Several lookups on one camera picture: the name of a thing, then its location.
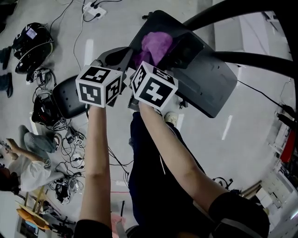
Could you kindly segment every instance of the black pants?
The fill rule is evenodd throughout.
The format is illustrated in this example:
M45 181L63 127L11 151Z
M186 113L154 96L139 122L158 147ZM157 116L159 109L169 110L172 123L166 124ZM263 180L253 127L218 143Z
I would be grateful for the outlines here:
M0 1L0 23L5 22L8 16L13 14L15 1Z
M168 125L184 144L179 131L171 123ZM204 237L210 231L212 222L193 205L193 199L163 162L164 174L159 151L139 112L133 114L130 133L134 165L129 190L138 224L160 235L187 231Z

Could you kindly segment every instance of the purple cloth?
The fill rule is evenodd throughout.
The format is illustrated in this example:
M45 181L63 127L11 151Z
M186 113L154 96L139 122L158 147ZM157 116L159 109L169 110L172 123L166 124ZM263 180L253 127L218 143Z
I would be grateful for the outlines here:
M164 32L150 32L145 35L142 40L142 52L134 57L135 66L138 68L143 61L150 63L150 57L154 66L157 66L172 43L173 38Z

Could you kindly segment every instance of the knee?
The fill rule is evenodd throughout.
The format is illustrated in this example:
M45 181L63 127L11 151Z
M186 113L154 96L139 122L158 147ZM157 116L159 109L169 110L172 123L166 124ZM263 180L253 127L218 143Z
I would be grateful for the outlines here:
M32 132L27 132L24 135L24 142L26 145L28 145L29 143L32 143L34 141L34 134Z
M19 132L25 132L25 131L28 131L27 127L25 127L24 125L20 125L20 126L18 127L18 130L19 130Z

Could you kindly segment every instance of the screen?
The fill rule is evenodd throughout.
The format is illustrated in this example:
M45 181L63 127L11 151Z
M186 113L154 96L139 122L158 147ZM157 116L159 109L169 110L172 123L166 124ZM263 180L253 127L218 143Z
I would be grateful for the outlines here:
M34 39L35 36L37 36L37 33L36 33L32 28L30 28L30 29L26 32L26 35L29 36L31 39Z

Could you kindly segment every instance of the white shirt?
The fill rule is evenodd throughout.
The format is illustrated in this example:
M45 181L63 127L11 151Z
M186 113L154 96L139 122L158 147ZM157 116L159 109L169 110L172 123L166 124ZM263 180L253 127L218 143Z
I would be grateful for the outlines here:
M46 184L51 175L49 169L44 168L45 163L41 161L31 161L23 155L12 162L8 169L20 176L20 189L24 192L30 192Z

